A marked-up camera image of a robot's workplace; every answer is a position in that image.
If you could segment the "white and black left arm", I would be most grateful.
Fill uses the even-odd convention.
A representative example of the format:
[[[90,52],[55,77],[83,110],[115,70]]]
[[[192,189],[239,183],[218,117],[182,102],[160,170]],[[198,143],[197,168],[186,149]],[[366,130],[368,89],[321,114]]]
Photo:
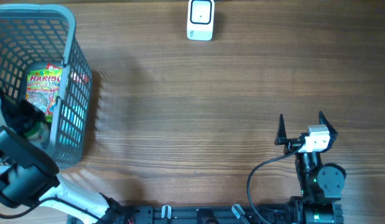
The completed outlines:
[[[28,209],[17,215],[0,213],[2,219],[27,215],[37,207],[50,207],[82,223],[124,223],[117,201],[89,192],[63,178],[51,157],[40,149],[49,131],[44,113],[26,100],[18,103],[0,90],[0,203]]]

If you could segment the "Haribo gummy candy bag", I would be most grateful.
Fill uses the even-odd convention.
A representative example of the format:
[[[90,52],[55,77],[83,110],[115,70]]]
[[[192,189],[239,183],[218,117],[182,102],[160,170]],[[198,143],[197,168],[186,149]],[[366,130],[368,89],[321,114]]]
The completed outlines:
[[[31,70],[27,75],[26,100],[45,114],[48,123],[53,120],[61,77],[62,67],[51,63],[44,69]]]

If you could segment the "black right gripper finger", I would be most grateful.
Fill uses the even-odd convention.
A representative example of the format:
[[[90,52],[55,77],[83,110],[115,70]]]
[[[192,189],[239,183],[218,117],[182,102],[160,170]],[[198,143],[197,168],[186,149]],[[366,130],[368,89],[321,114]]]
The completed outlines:
[[[277,134],[276,134],[276,140],[287,140],[283,114],[280,114],[279,116],[279,125],[278,125]]]
[[[330,124],[330,122],[326,119],[324,113],[322,111],[318,112],[318,120],[320,124],[324,124],[330,133],[335,132],[335,128]]]

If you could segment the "green lidded white jar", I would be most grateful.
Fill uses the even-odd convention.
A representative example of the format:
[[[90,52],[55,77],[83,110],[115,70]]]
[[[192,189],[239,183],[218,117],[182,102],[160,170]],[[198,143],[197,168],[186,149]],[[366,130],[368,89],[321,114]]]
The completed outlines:
[[[37,122],[32,129],[24,133],[24,137],[37,147],[46,147],[49,143],[50,130],[46,123]]]

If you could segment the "teal tissue packet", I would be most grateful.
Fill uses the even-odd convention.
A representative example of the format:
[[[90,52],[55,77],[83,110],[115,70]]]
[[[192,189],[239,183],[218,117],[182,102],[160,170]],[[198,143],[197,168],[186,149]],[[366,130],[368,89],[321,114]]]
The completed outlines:
[[[77,100],[70,98],[62,107],[60,116],[60,140],[64,146],[81,149],[85,130],[86,110]]]

